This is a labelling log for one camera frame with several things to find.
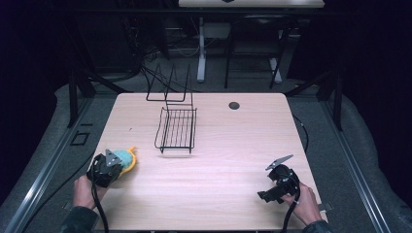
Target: white desk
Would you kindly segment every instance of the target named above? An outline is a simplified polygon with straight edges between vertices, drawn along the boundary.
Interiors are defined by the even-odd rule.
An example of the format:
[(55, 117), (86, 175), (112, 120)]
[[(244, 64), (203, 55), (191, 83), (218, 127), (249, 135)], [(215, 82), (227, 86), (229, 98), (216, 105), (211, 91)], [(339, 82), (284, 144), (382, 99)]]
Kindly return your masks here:
[[(325, 5), (323, 0), (234, 0), (226, 3), (222, 0), (179, 0), (182, 8), (313, 8), (319, 9)], [(197, 67), (197, 81), (205, 80), (206, 51), (204, 49), (204, 23), (199, 21), (199, 64)], [(272, 67), (276, 67), (276, 61), (270, 60)], [(276, 83), (281, 82), (280, 74), (276, 74)]]

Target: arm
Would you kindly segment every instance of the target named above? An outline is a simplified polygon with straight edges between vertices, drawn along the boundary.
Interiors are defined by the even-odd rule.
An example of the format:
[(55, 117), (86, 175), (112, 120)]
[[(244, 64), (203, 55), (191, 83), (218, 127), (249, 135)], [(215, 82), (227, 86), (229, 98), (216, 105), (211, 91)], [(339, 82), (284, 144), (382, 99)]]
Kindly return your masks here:
[[(107, 188), (97, 187), (97, 196), (101, 200)], [(91, 182), (86, 175), (79, 177), (74, 183), (73, 209), (61, 224), (61, 233), (91, 232), (98, 220), (98, 214), (93, 211), (94, 199), (91, 195)]]
[[(300, 183), (299, 203), (293, 210), (293, 213), (306, 225), (303, 233), (331, 233), (331, 227), (322, 219), (319, 212), (318, 203), (312, 188)], [(291, 205), (294, 196), (285, 195), (282, 199)]]

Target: wire dish rack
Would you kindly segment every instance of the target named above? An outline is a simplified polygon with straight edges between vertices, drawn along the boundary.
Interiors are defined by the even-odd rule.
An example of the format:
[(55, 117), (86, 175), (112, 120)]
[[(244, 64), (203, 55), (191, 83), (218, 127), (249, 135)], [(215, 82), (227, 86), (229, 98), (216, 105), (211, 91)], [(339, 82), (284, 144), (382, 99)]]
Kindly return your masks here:
[[(162, 153), (164, 150), (189, 150), (189, 153), (191, 153), (194, 148), (197, 109), (193, 107), (191, 90), (189, 98), (187, 98), (189, 74), (190, 66), (188, 66), (184, 84), (181, 85), (178, 83), (174, 65), (170, 77), (167, 79), (161, 74), (160, 65), (158, 64), (152, 80), (148, 82), (149, 88), (146, 100), (163, 101), (165, 103), (165, 106), (161, 108), (158, 129), (154, 139), (154, 146), (160, 149)], [(160, 84), (163, 89), (161, 98), (153, 98), (151, 95), (156, 84)], [(170, 91), (180, 94), (173, 94), (174, 99), (172, 99)]]

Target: black metal stand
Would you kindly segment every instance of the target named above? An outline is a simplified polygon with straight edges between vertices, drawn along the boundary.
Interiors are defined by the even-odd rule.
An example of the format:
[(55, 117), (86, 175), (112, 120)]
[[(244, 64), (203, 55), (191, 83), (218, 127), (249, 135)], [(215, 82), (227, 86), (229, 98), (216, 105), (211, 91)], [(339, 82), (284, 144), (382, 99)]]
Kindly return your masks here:
[[(186, 98), (189, 74), (190, 67), (188, 66), (185, 86), (183, 86), (184, 92), (182, 94), (182, 98), (179, 99), (171, 99), (169, 96), (169, 90), (172, 89), (172, 78), (177, 80), (174, 66), (167, 83), (164, 83), (164, 78), (162, 77), (160, 71), (160, 65), (157, 65), (153, 79), (150, 82), (146, 99), (148, 101), (164, 101), (166, 105), (161, 109), (160, 122), (154, 140), (154, 146), (160, 149), (161, 152), (165, 149), (189, 150), (189, 152), (191, 152), (194, 148), (196, 109), (193, 107), (193, 96), (191, 92), (190, 98)], [(164, 87), (163, 98), (150, 97), (156, 80), (161, 81), (161, 84)]]

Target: human hand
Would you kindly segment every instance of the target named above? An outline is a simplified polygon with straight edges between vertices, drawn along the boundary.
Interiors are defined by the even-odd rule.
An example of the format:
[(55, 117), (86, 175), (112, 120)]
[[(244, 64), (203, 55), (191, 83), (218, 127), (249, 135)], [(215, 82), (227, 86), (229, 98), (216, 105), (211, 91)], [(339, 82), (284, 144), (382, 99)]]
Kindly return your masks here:
[[(75, 180), (74, 187), (73, 207), (82, 206), (93, 210), (96, 206), (91, 194), (91, 182), (87, 176), (83, 175)], [(102, 200), (108, 188), (97, 186), (96, 190), (99, 200)]]
[[(318, 203), (316, 201), (315, 193), (312, 188), (306, 186), (303, 183), (300, 186), (299, 204), (293, 210), (293, 213), (303, 222), (305, 225), (309, 225), (312, 222), (322, 220), (319, 212)], [(288, 205), (294, 202), (294, 196), (284, 195), (281, 197)]]

